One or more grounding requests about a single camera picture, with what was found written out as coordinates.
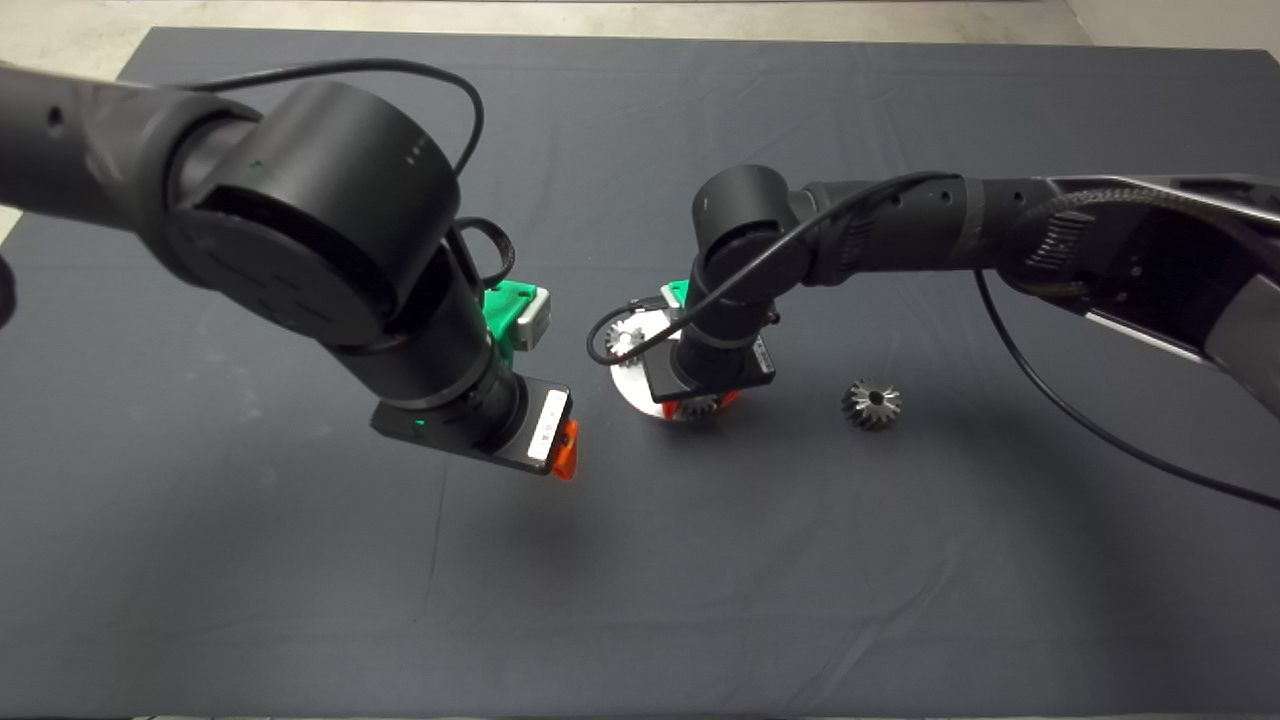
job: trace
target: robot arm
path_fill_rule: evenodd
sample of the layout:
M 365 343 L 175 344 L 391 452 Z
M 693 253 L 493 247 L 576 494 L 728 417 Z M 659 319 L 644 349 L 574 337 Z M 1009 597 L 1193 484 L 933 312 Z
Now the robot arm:
M 133 232 L 187 283 L 316 340 L 378 396 L 388 437 L 572 473 L 568 388 L 509 366 L 547 292 L 483 287 L 454 169 L 389 102 L 312 81 L 262 115 L 12 67 L 0 97 L 0 204 Z
M 696 316 L 643 351 L 645 378 L 652 398 L 668 404 L 771 382 L 759 332 L 778 318 L 774 299 L 796 284 L 996 269 L 1021 292 L 1222 369 L 1280 415 L 1277 210 L 1280 188 L 1247 177 L 932 173 L 791 191 L 768 168 L 732 168 L 694 199 L 699 251 L 680 304 L 689 310 L 664 310 Z M 792 231 L 800 234 L 780 246 Z

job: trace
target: gear teeth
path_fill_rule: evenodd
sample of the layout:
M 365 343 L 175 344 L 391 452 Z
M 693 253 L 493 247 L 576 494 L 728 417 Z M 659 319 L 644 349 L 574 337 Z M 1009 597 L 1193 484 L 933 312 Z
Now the gear teeth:
M 721 406 L 721 396 L 704 395 L 701 397 L 689 397 L 678 401 L 672 420 L 699 420 L 716 413 Z
M 902 393 L 893 386 L 858 380 L 841 401 L 845 418 L 864 430 L 882 430 L 902 413 Z
M 626 320 L 618 320 L 611 324 L 608 332 L 604 333 L 604 347 L 614 356 L 622 355 L 644 342 L 644 331 L 640 328 L 628 328 L 625 323 Z M 630 360 L 625 360 L 622 365 L 635 365 L 639 361 L 640 356 L 637 355 Z

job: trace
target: black cable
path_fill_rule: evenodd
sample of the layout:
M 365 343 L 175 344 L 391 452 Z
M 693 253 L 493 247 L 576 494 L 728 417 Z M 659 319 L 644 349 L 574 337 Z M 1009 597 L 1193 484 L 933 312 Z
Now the black cable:
M 1234 486 L 1231 483 L 1225 483 L 1222 480 L 1217 480 L 1206 475 L 1201 475 L 1199 473 L 1188 470 L 1181 465 L 1175 465 L 1162 457 L 1156 457 L 1155 455 L 1111 434 L 1111 432 L 1106 430 L 1105 428 L 1094 423 L 1084 413 L 1076 410 L 1066 400 L 1062 400 L 1062 396 L 1055 392 L 1053 388 L 1048 387 L 1048 383 L 1046 383 L 1036 372 L 1036 369 L 1032 368 L 1030 363 L 1027 361 L 1027 357 L 1023 356 L 1023 352 L 1018 348 L 1018 343 L 1014 342 L 1012 336 L 1009 334 L 1009 328 L 1005 327 L 1005 322 L 1001 319 L 1000 311 L 996 310 L 996 304 L 991 299 L 991 290 L 987 287 L 987 278 L 983 277 L 982 270 L 974 270 L 973 277 L 978 282 L 978 295 L 982 296 L 982 304 L 983 306 L 987 307 L 987 316 L 991 318 L 991 324 L 996 327 L 996 334 L 998 334 L 1000 341 L 1005 343 L 1005 350 L 1007 350 L 1009 355 L 1012 356 L 1014 363 L 1018 364 L 1018 369 L 1021 370 L 1024 375 L 1027 375 L 1027 379 L 1029 379 L 1032 384 L 1036 386 L 1036 389 L 1041 391 L 1041 393 L 1043 393 L 1044 397 L 1050 400 L 1050 402 L 1057 406 L 1059 410 L 1065 413 L 1068 418 L 1075 420 L 1082 428 L 1089 430 L 1098 438 L 1106 441 L 1116 450 L 1124 452 L 1125 455 L 1129 455 L 1135 460 L 1140 460 L 1147 465 L 1151 465 L 1152 468 L 1164 470 L 1170 475 L 1175 475 L 1178 478 L 1181 478 L 1189 483 L 1194 483 L 1203 488 L 1217 491 L 1239 500 L 1261 505 L 1263 507 L 1270 507 L 1271 510 L 1280 510 L 1280 498 L 1257 491 L 1252 491 L 1249 488 L 1243 488 L 1240 486 Z
M 931 179 L 955 178 L 955 177 L 959 177 L 959 176 L 956 176 L 955 173 L 938 173 L 938 172 L 932 172 L 932 170 L 920 172 L 920 173 L 909 173 L 909 174 L 905 174 L 905 176 L 899 176 L 896 178 L 890 178 L 890 179 L 883 181 L 883 182 L 878 182 L 878 183 L 876 183 L 873 186 L 869 186 L 869 187 L 865 187 L 865 188 L 863 188 L 863 190 L 860 190 L 860 191 L 858 191 L 858 192 L 855 192 L 852 195 L 849 195 L 849 196 L 841 199 L 838 202 L 833 202 L 832 205 L 829 205 L 828 208 L 826 208 L 820 213 L 815 213 L 812 218 L 801 222 L 796 227 L 794 227 L 790 231 L 787 231 L 786 233 L 783 233 L 781 237 L 778 237 L 778 240 L 773 241 L 773 245 L 765 247 L 764 251 L 762 251 L 759 255 L 756 255 L 750 263 L 748 263 L 746 265 L 744 265 L 739 272 L 736 272 L 732 275 L 730 275 L 716 290 L 713 290 L 710 293 L 708 293 L 707 297 L 704 297 L 701 300 L 701 302 L 699 302 L 698 305 L 695 305 L 692 307 L 687 307 L 685 310 L 684 315 L 681 315 L 675 322 L 672 322 L 669 325 L 667 325 L 666 328 L 663 328 L 662 332 L 655 333 L 653 337 L 646 337 L 644 340 L 644 342 L 636 345 L 635 347 L 632 347 L 631 350 L 627 350 L 626 352 L 623 352 L 621 355 L 605 355 L 605 354 L 599 352 L 595 348 L 595 340 L 596 340 L 596 337 L 599 337 L 600 331 L 604 329 L 604 325 L 607 325 L 614 318 L 617 318 L 617 316 L 620 316 L 620 315 L 622 315 L 622 314 L 625 314 L 627 311 L 635 311 L 635 310 L 640 310 L 640 309 L 645 309 L 645 307 L 641 306 L 641 305 L 636 305 L 636 302 L 639 302 L 639 301 L 631 301 L 627 305 L 623 305 L 622 307 L 618 307 L 618 309 L 611 311 L 609 314 L 604 315 L 603 318 L 600 318 L 599 320 L 596 320 L 594 325 L 591 325 L 591 331 L 586 336 L 586 355 L 593 361 L 595 361 L 599 365 L 618 365 L 621 363 L 626 363 L 627 360 L 631 360 L 632 357 L 637 357 L 637 356 L 643 355 L 644 352 L 648 352 L 649 350 L 657 347 L 658 343 L 660 343 L 664 340 L 667 340 L 668 337 L 676 334 L 682 328 L 687 327 L 699 315 L 701 315 L 703 313 L 705 313 L 712 305 L 714 305 L 716 302 L 718 302 L 719 299 L 724 297 L 724 295 L 728 291 L 733 290 L 733 287 L 737 286 L 740 282 L 742 282 L 748 275 L 750 275 L 758 268 L 760 268 L 762 265 L 764 265 L 765 263 L 768 263 L 768 260 L 771 258 L 773 258 L 774 255 L 777 255 L 778 252 L 781 252 L 783 247 L 786 247 L 787 245 L 790 245 L 791 242 L 794 242 L 796 238 L 803 237 L 805 233 L 808 233 L 814 227 L 817 227 L 817 225 L 819 225 L 819 224 L 829 220 L 836 214 L 844 213 L 845 210 L 849 210 L 849 209 L 851 209 L 854 206 L 858 206 L 858 205 L 861 205 L 864 202 L 868 202 L 868 201 L 872 201 L 872 200 L 878 200 L 881 196 L 892 195 L 895 192 L 901 192 L 901 191 L 909 190 L 911 187 L 915 187 L 916 184 L 920 184 L 922 182 L 928 182 Z
M 498 250 L 498 256 L 502 259 L 502 268 L 492 275 L 480 278 L 480 282 L 485 290 L 498 287 L 498 283 L 507 279 L 511 270 L 516 268 L 516 245 L 511 242 L 511 236 L 489 218 L 458 218 L 453 220 L 453 224 L 457 225 L 458 232 L 470 229 L 480 231 L 489 238 L 489 242 L 493 242 L 493 246 Z
M 17 283 L 13 269 L 0 256 L 0 328 L 5 327 L 13 311 L 18 307 Z
M 453 164 L 453 173 L 462 174 L 462 169 L 467 167 L 467 161 L 471 160 L 471 155 L 476 151 L 476 145 L 480 143 L 480 133 L 484 131 L 484 101 L 480 99 L 480 91 L 477 91 L 465 77 L 451 73 L 443 68 L 436 68 L 435 65 L 402 60 L 399 58 L 352 58 L 347 60 L 303 63 L 301 65 L 271 68 L 215 79 L 186 82 L 173 87 L 179 90 L 191 90 L 193 92 L 224 92 L 228 90 L 275 85 L 279 82 L 308 77 L 367 72 L 407 73 L 426 77 L 452 85 L 453 87 L 457 87 L 462 92 L 467 94 L 467 97 L 471 99 L 471 109 L 475 113 L 475 119 L 471 123 L 471 136 L 467 138 L 467 143 L 463 146 L 462 154 L 458 155 L 458 160 Z

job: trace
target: white label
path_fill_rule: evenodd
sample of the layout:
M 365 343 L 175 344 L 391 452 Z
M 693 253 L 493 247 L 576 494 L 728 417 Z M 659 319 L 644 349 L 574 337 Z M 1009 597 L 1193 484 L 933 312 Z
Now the white label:
M 529 456 L 541 462 L 552 452 L 556 442 L 556 430 L 559 428 L 561 415 L 564 413 L 564 404 L 568 402 L 568 393 L 562 389 L 547 391 L 547 402 L 543 404 L 543 414 L 538 416 L 538 427 L 534 428 L 534 439 L 529 443 Z
M 751 343 L 751 350 L 755 351 L 755 361 L 760 364 L 760 369 L 772 373 L 773 361 L 769 360 L 769 351 L 764 348 L 764 338 L 756 337 L 755 342 Z

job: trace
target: gray tablecloth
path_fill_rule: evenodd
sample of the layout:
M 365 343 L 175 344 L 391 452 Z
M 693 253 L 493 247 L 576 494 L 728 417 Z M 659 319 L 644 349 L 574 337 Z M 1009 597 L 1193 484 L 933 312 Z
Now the gray tablecloth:
M 134 240 L 24 218 L 0 334 L 0 715 L 1280 711 L 1280 516 L 1102 446 L 1018 374 L 966 275 L 800 290 L 778 378 L 666 427 L 582 352 L 687 272 L 689 202 L 792 183 L 1280 176 L 1262 53 L 160 29 L 125 76 L 393 55 L 489 104 L 463 211 L 556 319 L 579 480 L 381 439 L 324 352 L 168 277 Z M 452 154 L 457 91 L 355 79 Z M 246 94 L 264 106 L 278 91 Z M 1280 424 L 1211 372 L 1001 292 L 1088 413 L 1280 492 Z M 863 375 L 892 432 L 844 424 Z

